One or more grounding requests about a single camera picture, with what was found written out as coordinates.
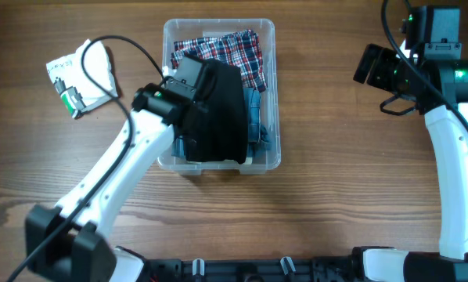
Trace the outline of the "blue denim jeans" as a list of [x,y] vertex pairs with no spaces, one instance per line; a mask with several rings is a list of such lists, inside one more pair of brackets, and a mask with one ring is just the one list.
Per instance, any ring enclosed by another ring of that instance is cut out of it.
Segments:
[[[244,88],[243,97],[247,109],[248,121],[248,143],[247,156],[245,163],[249,163],[252,158],[263,151],[268,151],[272,148],[272,142],[268,134],[268,130],[261,121],[261,93],[254,88]],[[197,160],[196,153],[193,149],[186,149],[183,139],[176,139],[171,147],[171,156],[186,159],[191,162],[201,162]],[[219,154],[213,157],[207,157],[202,162],[207,161],[227,161],[227,157],[220,157]]]

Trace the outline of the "white printed shirt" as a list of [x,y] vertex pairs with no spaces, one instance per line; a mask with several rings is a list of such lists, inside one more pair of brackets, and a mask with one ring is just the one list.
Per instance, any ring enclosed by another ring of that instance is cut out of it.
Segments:
[[[110,100],[104,91],[87,78],[82,69],[82,53],[90,43],[91,41],[87,39],[76,49],[75,53],[46,64],[51,83],[73,119],[82,117]],[[88,75],[111,96],[116,97],[116,83],[104,45],[101,42],[91,45],[83,62]]]

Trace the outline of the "black garment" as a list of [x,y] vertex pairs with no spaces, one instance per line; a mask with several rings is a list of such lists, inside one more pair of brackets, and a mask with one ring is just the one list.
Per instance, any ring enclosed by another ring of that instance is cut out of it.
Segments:
[[193,149],[197,160],[227,157],[238,164],[247,156],[248,121],[243,83],[238,67],[215,59],[209,63],[209,81],[205,101],[208,113],[190,133],[182,133],[186,149]]

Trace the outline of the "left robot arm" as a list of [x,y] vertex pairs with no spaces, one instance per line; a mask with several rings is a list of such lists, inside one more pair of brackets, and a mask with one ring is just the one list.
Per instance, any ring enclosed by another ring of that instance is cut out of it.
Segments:
[[146,260],[107,239],[119,211],[153,162],[204,112],[211,89],[149,84],[135,94],[116,139],[91,171],[53,208],[36,205],[25,221],[20,269],[50,281],[140,281]]

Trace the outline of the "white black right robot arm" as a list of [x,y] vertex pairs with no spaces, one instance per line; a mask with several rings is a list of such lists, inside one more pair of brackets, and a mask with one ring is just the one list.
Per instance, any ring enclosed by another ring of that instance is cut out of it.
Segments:
[[468,281],[468,60],[447,54],[412,72],[391,49],[365,47],[354,80],[414,102],[437,163],[441,232],[436,253],[367,248],[358,278],[372,281]]

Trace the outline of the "red navy plaid shirt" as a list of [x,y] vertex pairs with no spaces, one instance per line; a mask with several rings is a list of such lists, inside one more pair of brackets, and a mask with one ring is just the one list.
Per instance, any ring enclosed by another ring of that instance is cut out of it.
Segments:
[[267,82],[258,34],[251,30],[237,31],[221,37],[202,37],[174,42],[171,65],[176,69],[185,55],[202,60],[215,59],[240,69],[244,88],[265,92]]

